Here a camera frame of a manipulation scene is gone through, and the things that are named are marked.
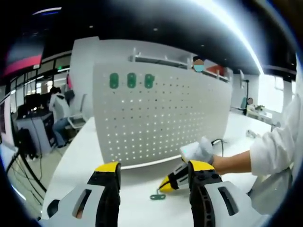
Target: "pegboard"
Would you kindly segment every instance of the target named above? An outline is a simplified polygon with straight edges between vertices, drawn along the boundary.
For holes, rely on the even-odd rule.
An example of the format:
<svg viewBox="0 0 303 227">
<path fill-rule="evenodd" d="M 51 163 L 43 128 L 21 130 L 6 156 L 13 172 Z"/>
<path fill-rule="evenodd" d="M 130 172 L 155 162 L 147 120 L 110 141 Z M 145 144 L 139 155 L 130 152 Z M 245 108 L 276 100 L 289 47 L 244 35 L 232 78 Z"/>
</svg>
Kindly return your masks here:
<svg viewBox="0 0 303 227">
<path fill-rule="evenodd" d="M 110 75 L 119 75 L 110 87 Z M 130 88 L 128 73 L 136 75 Z M 154 76 L 146 88 L 145 75 Z M 222 138 L 231 106 L 231 85 L 193 70 L 126 62 L 96 64 L 93 105 L 105 162 L 123 166 L 179 155 L 179 148 L 206 136 Z"/>
</svg>

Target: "white lab coat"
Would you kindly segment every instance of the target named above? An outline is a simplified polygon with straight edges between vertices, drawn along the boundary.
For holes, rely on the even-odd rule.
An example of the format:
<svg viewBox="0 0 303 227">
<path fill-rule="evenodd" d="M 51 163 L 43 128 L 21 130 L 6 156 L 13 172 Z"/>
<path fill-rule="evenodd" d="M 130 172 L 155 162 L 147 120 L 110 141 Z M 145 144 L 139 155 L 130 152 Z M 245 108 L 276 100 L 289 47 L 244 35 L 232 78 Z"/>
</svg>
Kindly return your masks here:
<svg viewBox="0 0 303 227">
<path fill-rule="evenodd" d="M 284 111 L 281 128 L 265 133 L 250 147 L 254 175 L 279 173 L 292 163 L 293 179 L 303 159 L 303 85 L 302 67 L 297 58 L 296 95 Z"/>
<path fill-rule="evenodd" d="M 59 119 L 67 118 L 71 115 L 70 107 L 65 100 L 65 96 L 61 93 L 52 94 L 49 102 L 49 110 L 53 112 L 54 123 Z"/>
</svg>

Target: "person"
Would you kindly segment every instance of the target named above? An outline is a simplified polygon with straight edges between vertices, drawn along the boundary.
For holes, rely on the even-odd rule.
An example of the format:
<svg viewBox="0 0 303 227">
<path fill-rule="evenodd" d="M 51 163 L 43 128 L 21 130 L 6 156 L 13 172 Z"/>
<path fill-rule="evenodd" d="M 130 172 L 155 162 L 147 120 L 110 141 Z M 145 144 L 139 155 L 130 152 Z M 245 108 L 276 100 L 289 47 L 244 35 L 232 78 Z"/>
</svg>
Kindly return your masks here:
<svg viewBox="0 0 303 227">
<path fill-rule="evenodd" d="M 66 146 L 68 142 L 62 132 L 69 124 L 67 118 L 71 115 L 71 112 L 65 100 L 65 96 L 61 93 L 59 88 L 52 87 L 50 94 L 49 110 L 53 112 L 53 133 L 56 138 L 57 146 L 62 148 Z"/>
<path fill-rule="evenodd" d="M 218 174 L 252 172 L 253 175 L 272 175 L 293 163 L 292 177 L 297 177 L 303 159 L 303 75 L 298 56 L 296 61 L 296 94 L 284 112 L 282 127 L 265 133 L 248 151 L 232 157 L 204 152 L 202 161 L 212 164 Z"/>
</svg>

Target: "person sitting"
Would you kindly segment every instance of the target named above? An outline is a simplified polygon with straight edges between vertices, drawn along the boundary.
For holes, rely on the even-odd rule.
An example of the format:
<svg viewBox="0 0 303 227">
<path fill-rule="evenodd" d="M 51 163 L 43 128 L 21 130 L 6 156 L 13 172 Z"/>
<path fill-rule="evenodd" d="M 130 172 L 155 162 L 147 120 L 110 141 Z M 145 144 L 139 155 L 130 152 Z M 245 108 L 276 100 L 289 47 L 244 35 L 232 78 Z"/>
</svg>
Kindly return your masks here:
<svg viewBox="0 0 303 227">
<path fill-rule="evenodd" d="M 64 94 L 58 87 L 52 87 L 50 90 L 51 99 L 49 102 L 49 110 L 53 112 L 53 132 L 59 148 L 67 145 L 67 138 L 63 135 L 63 130 L 69 122 L 67 118 L 71 115 L 70 107 L 68 106 Z"/>
</svg>

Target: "white table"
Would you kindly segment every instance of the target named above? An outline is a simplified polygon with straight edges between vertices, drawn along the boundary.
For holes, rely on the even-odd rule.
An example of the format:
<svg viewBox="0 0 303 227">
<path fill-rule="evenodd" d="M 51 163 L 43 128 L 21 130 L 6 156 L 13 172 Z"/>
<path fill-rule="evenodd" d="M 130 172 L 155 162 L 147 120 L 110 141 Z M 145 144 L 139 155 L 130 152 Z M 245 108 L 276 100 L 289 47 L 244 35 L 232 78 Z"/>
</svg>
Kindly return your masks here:
<svg viewBox="0 0 303 227">
<path fill-rule="evenodd" d="M 247 138 L 246 130 L 258 134 L 270 131 L 270 126 L 249 117 L 230 113 L 224 140 L 224 156 L 232 156 L 249 149 L 253 143 Z M 215 145 L 215 154 L 221 154 L 221 145 Z M 178 190 L 169 194 L 163 201 L 151 201 L 149 196 L 156 192 L 164 176 L 169 174 L 179 159 L 165 163 L 121 172 L 121 205 L 118 225 L 120 227 L 145 226 L 161 227 L 193 226 L 189 189 Z M 103 164 L 98 143 L 94 118 L 90 118 L 66 150 L 57 166 L 45 195 L 42 218 L 48 219 L 46 208 L 54 199 L 62 199 L 76 185 L 86 183 L 94 169 Z M 231 181 L 248 192 L 256 176 L 252 174 L 226 174 L 224 181 Z"/>
</svg>

